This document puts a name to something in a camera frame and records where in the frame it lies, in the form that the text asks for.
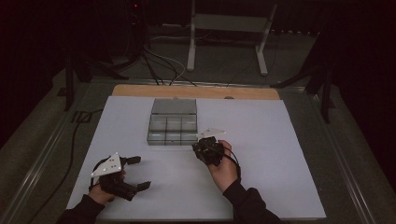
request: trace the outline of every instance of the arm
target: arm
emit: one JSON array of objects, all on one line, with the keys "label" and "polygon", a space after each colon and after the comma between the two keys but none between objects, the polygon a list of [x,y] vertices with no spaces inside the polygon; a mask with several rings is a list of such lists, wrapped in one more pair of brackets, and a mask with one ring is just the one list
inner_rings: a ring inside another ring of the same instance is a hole
[{"label": "arm", "polygon": [[94,186],[88,195],[82,196],[81,202],[73,209],[67,209],[59,217],[57,224],[94,224],[96,217],[105,208],[107,202],[114,200],[115,196],[103,191],[99,184]]},{"label": "arm", "polygon": [[[219,140],[219,143],[230,150],[232,149],[232,146],[226,141]],[[225,150],[224,153],[231,156],[229,150]],[[266,204],[256,189],[244,189],[240,179],[237,178],[236,166],[233,162],[223,158],[219,166],[208,165],[208,168],[223,196],[233,205],[237,223],[281,223],[279,217],[266,209]]]}]

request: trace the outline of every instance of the floor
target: floor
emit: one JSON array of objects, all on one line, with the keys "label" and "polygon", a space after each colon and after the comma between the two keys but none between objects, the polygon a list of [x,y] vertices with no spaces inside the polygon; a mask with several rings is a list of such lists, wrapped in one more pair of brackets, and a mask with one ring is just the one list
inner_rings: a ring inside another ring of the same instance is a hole
[{"label": "floor", "polygon": [[[182,73],[187,63],[189,39],[183,36],[158,37],[168,34],[158,35],[158,31],[153,33],[156,35],[152,36],[151,48],[148,50],[168,58],[176,70]],[[263,77],[255,59],[254,38],[225,41],[228,39],[223,37],[221,40],[224,42],[221,43],[219,39],[212,42],[197,40],[194,71],[184,72],[183,77],[174,80],[173,84],[268,88],[270,84],[296,75],[315,42],[315,38],[309,35],[270,34],[264,49],[269,74]],[[146,51],[145,54],[156,62],[149,60],[152,70],[165,84],[169,84],[175,72],[158,64],[164,62],[150,52]],[[103,108],[107,96],[117,84],[156,84],[143,58],[133,66],[120,70],[121,75],[129,77],[126,81],[114,80],[94,69],[92,72],[94,78],[91,83],[77,83],[76,101],[69,112],[64,112],[64,98],[57,96],[58,90],[64,87],[64,71],[57,75],[53,79],[54,88],[1,149],[0,209],[2,214],[12,215],[12,222],[9,223],[54,223],[65,209],[100,118],[100,114],[95,114],[91,122],[79,125],[73,138],[77,124],[71,120],[76,111]],[[327,217],[285,222],[396,223],[395,193],[379,169],[337,88],[332,87],[331,123],[326,124],[318,114],[320,93],[304,93],[307,80],[300,80],[279,90],[279,95],[290,113]],[[50,149],[49,153],[43,154],[45,149]],[[73,165],[70,173],[46,203],[66,173],[71,156]],[[31,167],[40,158],[48,158],[43,161],[45,169],[32,170]],[[36,172],[37,178],[30,179],[28,184],[35,187],[25,187],[25,194],[19,192],[19,188],[26,186],[26,182],[23,185],[22,181],[32,172]],[[43,204],[45,206],[35,215]]]}]

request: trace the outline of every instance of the finger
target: finger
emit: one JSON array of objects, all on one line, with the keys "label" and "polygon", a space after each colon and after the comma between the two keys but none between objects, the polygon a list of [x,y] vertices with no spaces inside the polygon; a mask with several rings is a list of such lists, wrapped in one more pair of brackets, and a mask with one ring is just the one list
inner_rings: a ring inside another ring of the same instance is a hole
[{"label": "finger", "polygon": [[125,170],[121,170],[121,179],[125,179],[126,172]]},{"label": "finger", "polygon": [[219,140],[218,141],[220,144],[222,144],[224,147],[227,147],[228,149],[231,150],[232,146],[230,143],[228,143],[226,140]]},{"label": "finger", "polygon": [[225,147],[224,154],[227,156],[231,156],[231,145],[227,141],[224,141],[224,140],[219,140],[219,143]]}]

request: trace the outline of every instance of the wire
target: wire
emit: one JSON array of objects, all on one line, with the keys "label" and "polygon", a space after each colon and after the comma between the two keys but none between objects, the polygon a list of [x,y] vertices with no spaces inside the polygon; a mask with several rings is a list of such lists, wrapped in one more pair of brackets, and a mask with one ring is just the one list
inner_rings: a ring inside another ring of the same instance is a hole
[{"label": "wire", "polygon": [[242,71],[240,71],[238,74],[236,74],[235,76],[233,76],[233,78],[231,78],[231,80],[227,83],[227,86],[230,86],[230,84],[233,82],[234,79],[236,79],[239,75],[241,75],[243,72],[245,72],[253,63],[254,60],[251,60],[250,63],[248,64],[248,66],[246,66],[244,69],[242,69]]},{"label": "wire", "polygon": [[171,86],[171,85],[172,85],[172,83],[173,83],[173,82],[175,82],[175,81],[176,81],[178,78],[182,77],[182,76],[183,76],[183,74],[184,74],[184,72],[186,71],[186,67],[184,66],[184,64],[183,64],[183,63],[181,63],[181,62],[179,62],[179,61],[176,61],[175,59],[171,59],[171,58],[167,58],[167,57],[164,57],[164,56],[161,56],[161,55],[155,54],[155,53],[153,53],[153,52],[149,51],[149,50],[146,48],[146,46],[144,46],[144,50],[145,50],[146,52],[148,52],[149,54],[151,54],[151,55],[153,55],[153,56],[156,56],[157,58],[166,59],[166,60],[169,60],[169,61],[172,61],[172,62],[178,63],[178,64],[180,64],[180,66],[183,68],[183,71],[182,71],[180,74],[178,74],[178,76],[177,76],[177,77],[174,77],[174,78],[171,80],[171,82],[170,82],[169,86]]},{"label": "wire", "polygon": [[235,160],[232,157],[226,155],[224,152],[219,152],[219,151],[215,150],[213,147],[208,147],[208,149],[215,151],[216,153],[220,154],[220,156],[225,157],[228,160],[232,161],[233,164],[235,164],[235,166],[236,166],[236,174],[238,175],[238,178],[241,179],[241,166],[239,165],[238,159],[236,158],[235,154],[233,154],[233,152],[229,148],[227,148],[227,147],[223,147],[223,148],[229,150],[231,152],[231,154],[233,155],[233,157],[235,158]]},{"label": "wire", "polygon": [[274,51],[274,60],[272,61],[271,66],[270,66],[270,68],[268,69],[268,74],[267,74],[267,76],[264,77],[264,82],[262,83],[262,86],[265,85],[265,83],[267,82],[267,77],[270,75],[270,73],[271,73],[271,71],[272,71],[272,69],[273,69],[273,67],[274,67],[274,65],[275,65],[275,62],[276,62],[276,53],[277,53],[277,46],[278,46],[279,39],[280,39],[281,35],[282,35],[282,34],[280,34],[280,35],[277,37],[277,39],[276,39],[275,51]]},{"label": "wire", "polygon": [[[172,71],[174,71],[174,72],[177,73],[176,68],[175,68],[172,64],[170,64],[170,65],[171,65],[171,67],[170,67],[170,66],[167,66],[167,65],[165,65],[165,64],[163,64],[163,63],[159,63],[159,62],[157,62],[157,61],[155,61],[155,60],[153,60],[153,59],[150,59],[150,58],[148,58],[148,60],[149,60],[149,61],[152,61],[152,62],[154,62],[154,63],[156,63],[156,64],[158,64],[158,65],[160,65],[160,66],[163,66],[163,67],[165,67],[165,68],[168,68],[168,69],[170,69],[170,70],[172,70]],[[183,79],[185,79],[186,81],[190,82],[191,85],[197,87],[197,85],[196,85],[195,83],[193,83],[191,80],[189,80],[188,78],[186,78],[186,77],[181,77],[181,78],[183,78]]]},{"label": "wire", "polygon": [[150,34],[151,35],[178,35],[178,34],[182,34],[182,33],[187,33],[187,34],[189,34],[190,33],[190,28],[191,28],[191,26],[190,25],[186,25],[186,26],[177,26],[177,27],[179,27],[180,28],[180,30],[178,30],[178,31],[173,31],[173,32],[170,32],[170,33],[168,33],[168,34],[164,34],[164,33],[153,33],[153,32],[150,32]]},{"label": "wire", "polygon": [[135,58],[129,57],[127,62],[110,65],[109,68],[117,70],[118,72],[122,72],[134,66],[137,63],[137,61],[138,61],[138,57]]},{"label": "wire", "polygon": [[[208,37],[209,35],[213,35],[216,40],[207,40],[205,39],[206,37]],[[233,38],[230,36],[224,36],[224,32],[222,31],[212,31],[211,33],[209,33],[208,35],[204,36],[204,37],[200,37],[198,38],[199,40],[206,42],[209,45],[230,45],[230,44],[234,44],[237,43],[239,41],[243,41],[248,39],[250,36],[252,36],[251,33],[245,33],[242,37],[239,38]]]},{"label": "wire", "polygon": [[[103,109],[99,109],[99,110],[95,110],[92,112],[85,112],[88,113],[87,115],[85,115],[81,120],[87,119],[89,116],[98,113],[98,112],[102,112]],[[37,215],[41,212],[41,210],[43,210],[43,208],[47,205],[47,203],[52,199],[52,197],[55,195],[55,193],[59,190],[59,188],[61,187],[61,185],[64,183],[64,181],[66,180],[67,176],[70,173],[70,170],[72,168],[73,165],[73,159],[74,159],[74,151],[75,151],[75,140],[76,140],[76,134],[77,134],[77,130],[79,125],[81,124],[81,121],[78,121],[78,124],[76,125],[75,130],[73,131],[73,136],[72,136],[72,145],[70,148],[70,159],[69,159],[69,165],[67,167],[66,173],[64,174],[64,177],[62,178],[61,182],[58,184],[58,186],[55,188],[55,190],[51,193],[51,195],[47,198],[46,201],[44,201],[44,203],[38,208],[38,210],[33,214],[33,216],[29,219],[29,221],[27,222],[28,224],[32,223],[33,220],[35,220],[35,218],[37,217]]]},{"label": "wire", "polygon": [[150,73],[151,73],[152,77],[154,78],[155,82],[157,83],[157,85],[160,85],[160,83],[158,82],[158,79],[161,81],[161,83],[163,85],[165,85],[165,83],[163,82],[163,79],[155,74],[154,69],[152,69],[151,65],[149,64],[149,60],[144,52],[142,52],[142,56],[145,59],[147,66],[148,66],[148,70],[150,71]]},{"label": "wire", "polygon": [[[92,171],[94,172],[94,171],[99,167],[99,165],[102,164],[103,162],[107,161],[108,158],[102,159],[101,161],[99,161],[99,162],[95,165],[95,167],[93,168]],[[97,185],[99,185],[99,183],[93,184],[93,178],[91,178],[91,184],[90,184],[89,190],[91,191],[91,189],[92,189],[93,187],[97,186]]]},{"label": "wire", "polygon": [[[209,30],[209,32],[207,32],[206,35],[200,36],[200,37],[195,37],[195,39],[205,38],[205,37],[209,36],[211,33],[212,33],[212,30]],[[191,38],[190,35],[183,35],[183,36],[158,35],[158,36],[152,37],[150,39],[150,41],[156,40],[156,39],[190,39],[190,38]]]}]

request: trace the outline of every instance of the left hand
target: left hand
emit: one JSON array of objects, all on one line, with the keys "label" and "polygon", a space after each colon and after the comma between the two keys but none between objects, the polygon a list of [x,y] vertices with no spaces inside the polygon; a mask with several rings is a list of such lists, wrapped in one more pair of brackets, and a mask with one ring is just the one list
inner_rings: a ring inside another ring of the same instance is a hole
[{"label": "left hand", "polygon": [[[121,171],[122,179],[125,178],[125,174],[126,174],[125,171],[122,170]],[[94,201],[96,201],[97,203],[100,203],[100,204],[106,204],[107,202],[111,202],[116,197],[114,194],[109,194],[109,193],[105,192],[104,190],[102,190],[100,187],[99,181],[98,181],[98,184],[91,189],[88,196],[90,196]]]}]

